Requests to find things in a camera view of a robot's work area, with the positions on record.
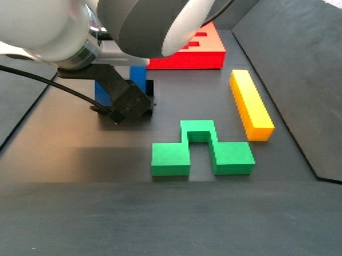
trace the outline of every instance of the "red block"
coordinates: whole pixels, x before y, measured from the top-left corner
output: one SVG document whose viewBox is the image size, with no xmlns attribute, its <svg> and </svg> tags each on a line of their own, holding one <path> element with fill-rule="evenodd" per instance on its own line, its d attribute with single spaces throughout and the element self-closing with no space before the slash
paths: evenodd
<svg viewBox="0 0 342 256">
<path fill-rule="evenodd" d="M 151 59 L 147 69 L 222 69 L 226 49 L 214 23 L 199 29 L 183 49 L 163 59 Z"/>
</svg>

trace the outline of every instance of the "toy block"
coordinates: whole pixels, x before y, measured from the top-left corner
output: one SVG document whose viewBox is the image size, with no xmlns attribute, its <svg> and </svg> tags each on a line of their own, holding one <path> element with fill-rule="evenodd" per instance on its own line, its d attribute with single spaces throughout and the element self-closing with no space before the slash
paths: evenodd
<svg viewBox="0 0 342 256">
<path fill-rule="evenodd" d="M 182 142 L 218 141 L 215 123 L 212 120 L 186 120 L 180 121 Z"/>
<path fill-rule="evenodd" d="M 138 87 L 146 93 L 146 81 L 147 81 L 147 68 L 134 66 L 130 69 L 130 79 L 135 82 Z"/>
<path fill-rule="evenodd" d="M 172 56 L 151 59 L 147 69 L 222 69 L 224 58 L 226 49 L 215 25 L 210 23 Z"/>
<path fill-rule="evenodd" d="M 190 151 L 184 143 L 152 144 L 152 176 L 188 176 Z"/>
<path fill-rule="evenodd" d="M 97 82 L 95 82 L 95 101 L 103 106 L 111 106 L 111 97 Z"/>
<path fill-rule="evenodd" d="M 215 175 L 251 173 L 255 161 L 247 142 L 214 143 L 211 151 Z"/>
<path fill-rule="evenodd" d="M 247 70 L 232 70 L 230 86 L 250 141 L 267 141 L 274 124 Z"/>
<path fill-rule="evenodd" d="M 183 176 L 190 174 L 190 148 L 192 142 L 208 143 L 215 175 L 250 174 L 255 165 L 246 142 L 218 142 L 212 120 L 180 121 L 182 143 L 152 144 L 152 175 Z"/>
</svg>

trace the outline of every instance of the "yellow block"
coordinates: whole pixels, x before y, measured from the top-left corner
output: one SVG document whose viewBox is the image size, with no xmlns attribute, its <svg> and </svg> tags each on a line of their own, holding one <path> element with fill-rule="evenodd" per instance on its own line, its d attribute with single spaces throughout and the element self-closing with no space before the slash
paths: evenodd
<svg viewBox="0 0 342 256">
<path fill-rule="evenodd" d="M 232 70 L 230 86 L 250 141 L 267 141 L 275 129 L 247 70 Z"/>
</svg>

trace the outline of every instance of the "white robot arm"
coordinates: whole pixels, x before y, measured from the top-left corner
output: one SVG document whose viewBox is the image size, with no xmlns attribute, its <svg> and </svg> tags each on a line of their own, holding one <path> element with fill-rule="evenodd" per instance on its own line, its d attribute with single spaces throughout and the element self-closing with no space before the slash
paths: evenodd
<svg viewBox="0 0 342 256">
<path fill-rule="evenodd" d="M 101 53 L 107 29 L 123 52 L 140 58 L 172 55 L 199 29 L 215 0 L 16 0 L 0 9 L 0 41 L 67 70 Z"/>
</svg>

